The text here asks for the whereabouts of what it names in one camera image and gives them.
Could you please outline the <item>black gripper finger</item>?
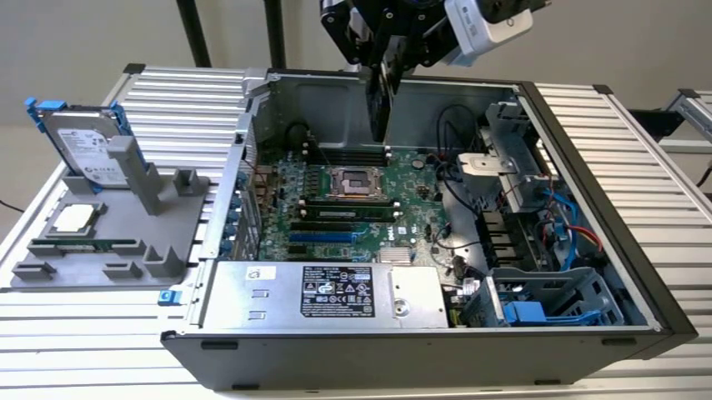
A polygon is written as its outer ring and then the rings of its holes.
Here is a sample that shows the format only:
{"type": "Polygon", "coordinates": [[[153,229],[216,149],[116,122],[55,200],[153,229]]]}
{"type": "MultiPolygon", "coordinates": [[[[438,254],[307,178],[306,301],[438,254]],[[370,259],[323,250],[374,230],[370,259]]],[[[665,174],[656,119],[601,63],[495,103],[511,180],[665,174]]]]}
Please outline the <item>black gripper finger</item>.
{"type": "Polygon", "coordinates": [[[348,65],[367,58],[370,29],[352,1],[322,0],[320,24],[348,65]]]}
{"type": "Polygon", "coordinates": [[[401,56],[401,76],[409,76],[418,65],[426,68],[438,63],[458,47],[450,24],[442,24],[429,34],[407,36],[401,56]]]}

